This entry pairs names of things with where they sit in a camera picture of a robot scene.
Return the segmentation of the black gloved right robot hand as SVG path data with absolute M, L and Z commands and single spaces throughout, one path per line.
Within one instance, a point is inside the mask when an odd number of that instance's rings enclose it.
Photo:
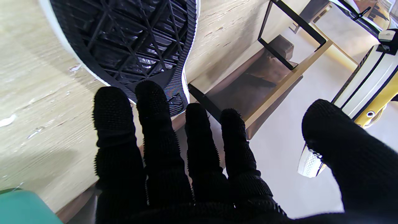
M 326 100 L 307 109 L 302 134 L 310 151 L 331 169 L 344 212 L 291 219 L 257 170 L 239 112 L 225 109 L 220 117 L 224 175 L 205 108 L 187 106 L 187 175 L 163 89 L 144 81 L 136 95 L 143 155 L 125 93 L 105 86 L 94 95 L 94 168 L 101 191 L 97 224 L 397 223 L 397 152 Z

